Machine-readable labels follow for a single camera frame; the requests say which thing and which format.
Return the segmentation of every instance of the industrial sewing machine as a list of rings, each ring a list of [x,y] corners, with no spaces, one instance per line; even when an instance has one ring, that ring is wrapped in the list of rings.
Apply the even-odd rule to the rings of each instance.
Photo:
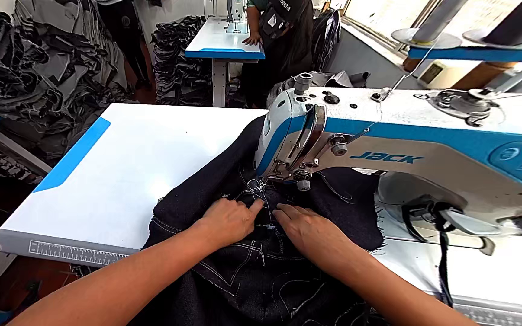
[[[227,33],[249,33],[249,25],[245,19],[246,0],[227,1]]]
[[[522,94],[309,88],[310,80],[299,75],[269,108],[259,176],[307,191],[329,167],[382,171],[379,202],[415,237],[437,218],[479,237],[522,228]]]

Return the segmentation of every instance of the worker's hand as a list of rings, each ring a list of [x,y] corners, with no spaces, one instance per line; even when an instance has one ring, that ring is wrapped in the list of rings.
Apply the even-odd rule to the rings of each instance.
[[[261,39],[261,34],[259,34],[259,32],[251,32],[251,35],[243,40],[243,43],[247,45],[257,45],[257,43],[263,44],[263,40]]]
[[[194,227],[202,227],[216,248],[223,248],[253,232],[255,217],[262,208],[263,201],[260,199],[247,208],[242,201],[221,198],[207,209]]]
[[[322,271],[340,279],[356,252],[366,253],[330,220],[310,208],[277,204],[273,215],[294,246]]]

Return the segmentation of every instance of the window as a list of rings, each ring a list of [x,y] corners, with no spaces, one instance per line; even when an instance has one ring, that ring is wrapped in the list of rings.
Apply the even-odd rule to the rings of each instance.
[[[351,0],[345,16],[388,43],[395,30],[408,28],[424,9],[428,0]]]
[[[462,38],[462,33],[477,28],[495,28],[522,0],[468,0],[453,20],[444,29]],[[463,45],[475,45],[463,41]]]
[[[440,0],[348,0],[344,16],[394,50],[406,47],[390,35],[395,30],[419,27]],[[462,33],[476,28],[494,28],[522,0],[468,0],[446,26],[446,33],[462,39]],[[472,45],[464,41],[463,45]]]

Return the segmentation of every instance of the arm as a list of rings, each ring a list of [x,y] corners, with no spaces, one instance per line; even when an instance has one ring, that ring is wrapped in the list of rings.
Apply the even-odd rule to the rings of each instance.
[[[243,40],[243,43],[247,45],[263,43],[263,40],[261,40],[261,34],[259,34],[259,17],[261,17],[261,13],[255,5],[247,6],[247,21],[249,24],[250,35],[248,38]]]
[[[321,270],[358,293],[392,325],[477,326],[387,269],[330,220],[308,208],[284,204],[277,207],[273,215],[295,247]]]
[[[201,259],[251,233],[262,207],[221,198],[187,230],[57,290],[9,325],[124,326]]]

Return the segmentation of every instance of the stack of fabric scraps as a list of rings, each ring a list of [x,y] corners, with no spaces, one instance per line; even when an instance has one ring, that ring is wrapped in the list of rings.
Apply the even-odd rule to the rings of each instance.
[[[0,131],[54,165],[112,102],[128,101],[124,55],[94,0],[17,0],[0,12]]]
[[[205,21],[205,17],[187,16],[156,25],[152,43],[158,104],[212,106],[211,60],[185,56]]]

